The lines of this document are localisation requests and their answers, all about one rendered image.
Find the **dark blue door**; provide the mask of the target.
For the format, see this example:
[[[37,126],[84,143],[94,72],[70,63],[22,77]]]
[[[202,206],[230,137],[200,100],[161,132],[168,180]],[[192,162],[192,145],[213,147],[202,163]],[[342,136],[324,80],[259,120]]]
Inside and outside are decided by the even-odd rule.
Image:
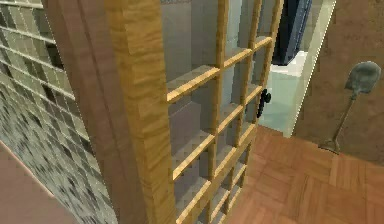
[[[300,49],[312,0],[284,0],[272,64],[287,66]]]

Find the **wooden glazed room door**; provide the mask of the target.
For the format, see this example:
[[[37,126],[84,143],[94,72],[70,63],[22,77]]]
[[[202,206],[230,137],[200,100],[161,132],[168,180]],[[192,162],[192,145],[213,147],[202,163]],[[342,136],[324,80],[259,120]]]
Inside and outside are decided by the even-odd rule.
[[[246,48],[227,56],[229,0],[218,0],[215,64],[168,82],[158,0],[105,0],[149,224],[195,224],[201,214],[209,220],[217,216],[219,209],[212,203],[214,195],[254,140],[258,123],[246,122],[243,115],[247,104],[260,97],[263,86],[242,82],[240,103],[227,112],[219,110],[220,92],[213,91],[208,129],[193,140],[190,154],[178,165],[171,163],[168,109],[208,82],[221,85],[226,69],[239,62],[251,62],[261,48],[273,48],[274,34],[256,35],[262,3],[263,0],[254,0],[251,7]],[[201,155],[208,158],[208,174],[200,178],[191,200],[178,209],[175,182]]]

